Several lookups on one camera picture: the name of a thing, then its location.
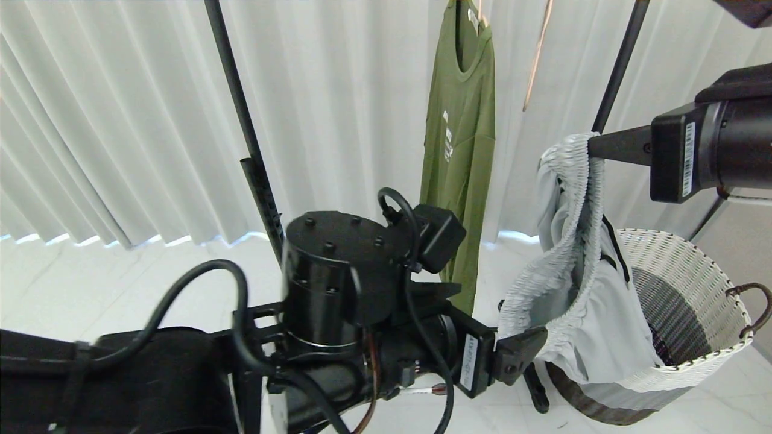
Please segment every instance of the gray wall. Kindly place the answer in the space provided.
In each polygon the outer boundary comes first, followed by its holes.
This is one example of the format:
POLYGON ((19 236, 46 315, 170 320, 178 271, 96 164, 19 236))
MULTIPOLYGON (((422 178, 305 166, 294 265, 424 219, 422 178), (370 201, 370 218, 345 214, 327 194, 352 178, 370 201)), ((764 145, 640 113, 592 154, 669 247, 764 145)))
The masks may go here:
MULTIPOLYGON (((772 288, 772 207, 726 205, 696 244, 735 284, 759 282, 772 288)), ((750 290, 741 297, 751 317, 758 318, 766 306, 764 295, 750 290)), ((753 343, 772 362, 772 320, 753 343)))

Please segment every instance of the laundry basket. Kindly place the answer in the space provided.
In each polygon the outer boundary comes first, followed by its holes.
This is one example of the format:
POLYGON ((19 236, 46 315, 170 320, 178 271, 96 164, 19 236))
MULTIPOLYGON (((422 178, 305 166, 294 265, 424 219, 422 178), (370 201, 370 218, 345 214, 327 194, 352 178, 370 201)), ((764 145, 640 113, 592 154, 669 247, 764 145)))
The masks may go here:
POLYGON ((665 366, 605 384, 578 384, 551 363, 547 372, 560 394, 586 416, 631 425, 687 393, 747 347, 772 314, 772 293, 759 283, 735 287, 705 253, 673 234, 643 229, 618 234, 665 366), (755 324, 738 297, 750 288, 767 296, 767 309, 755 324))

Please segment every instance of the barcode label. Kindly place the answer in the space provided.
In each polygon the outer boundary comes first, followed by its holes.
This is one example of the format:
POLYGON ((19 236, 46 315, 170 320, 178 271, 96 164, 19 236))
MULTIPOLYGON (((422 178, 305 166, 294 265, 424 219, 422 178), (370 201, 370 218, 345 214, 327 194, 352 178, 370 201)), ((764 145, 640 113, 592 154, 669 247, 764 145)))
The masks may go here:
POLYGON ((466 341, 464 342, 464 358, 461 363, 459 383, 470 392, 475 381, 475 362, 477 362, 477 339, 467 334, 466 341))
POLYGON ((694 171, 694 122, 686 125, 686 146, 683 150, 683 189, 682 197, 688 196, 692 192, 692 173, 694 171))

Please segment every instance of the black metal pole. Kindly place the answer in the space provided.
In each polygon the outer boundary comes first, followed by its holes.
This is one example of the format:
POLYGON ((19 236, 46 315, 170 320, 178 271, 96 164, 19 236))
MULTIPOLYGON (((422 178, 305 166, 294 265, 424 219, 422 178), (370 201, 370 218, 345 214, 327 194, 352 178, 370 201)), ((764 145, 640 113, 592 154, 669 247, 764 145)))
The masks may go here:
POLYGON ((630 14, 630 20, 628 21, 628 27, 625 30, 625 37, 622 38, 622 44, 619 47, 619 53, 614 62, 614 68, 611 70, 611 76, 608 78, 608 84, 606 84, 606 91, 603 93, 601 106, 598 108, 598 114, 595 116, 595 122, 592 124, 593 131, 603 133, 603 129, 606 128, 608 115, 611 114, 611 108, 614 106, 614 101, 617 99, 617 93, 619 93, 619 87, 622 84, 622 79, 625 77, 627 65, 630 63, 632 50, 635 48, 635 43, 638 41, 638 34, 641 32, 643 18, 646 17, 647 9, 648 0, 635 0, 635 5, 632 7, 632 13, 630 14))
POLYGON ((228 80, 228 87, 231 90, 233 105, 236 108, 236 114, 239 116, 239 123, 244 133, 246 147, 249 150, 250 158, 241 160, 242 169, 252 190, 252 196, 255 198, 262 224, 266 227, 268 240, 271 242, 273 252, 276 254, 276 260, 279 262, 279 266, 281 266, 282 249, 284 246, 284 229, 280 219, 281 215, 276 208, 276 201, 273 198, 271 183, 266 171, 266 163, 260 153, 257 134, 255 134, 255 127, 252 125, 252 117, 249 116, 249 106, 246 103, 244 88, 239 78, 239 70, 233 57, 233 49, 228 38, 228 30, 225 27, 225 19, 222 17, 222 8, 220 8, 219 0, 206 0, 205 4, 206 13, 209 16, 209 24, 212 26, 212 35, 215 37, 222 68, 225 71, 225 78, 228 80))

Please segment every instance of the light under curtain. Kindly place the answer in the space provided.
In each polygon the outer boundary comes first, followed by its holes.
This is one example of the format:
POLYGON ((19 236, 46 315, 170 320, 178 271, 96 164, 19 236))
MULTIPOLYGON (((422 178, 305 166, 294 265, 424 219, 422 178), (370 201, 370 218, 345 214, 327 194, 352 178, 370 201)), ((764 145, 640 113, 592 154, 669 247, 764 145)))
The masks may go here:
MULTIPOLYGON (((314 209, 376 219, 383 186, 418 201, 446 4, 222 2, 285 225, 314 209)), ((633 1, 554 3, 524 113, 546 4, 483 2, 497 104, 486 241, 502 230, 533 233, 538 158, 591 127, 633 1)), ((0 7, 3 235, 131 247, 262 231, 203 1, 0 7)), ((713 2, 652 2, 606 132, 650 122, 724 71, 771 56, 772 29, 745 29, 713 2)), ((648 171, 629 164, 608 162, 606 179, 606 214, 619 227, 688 236, 713 203, 703 192, 685 205, 655 204, 648 171)))

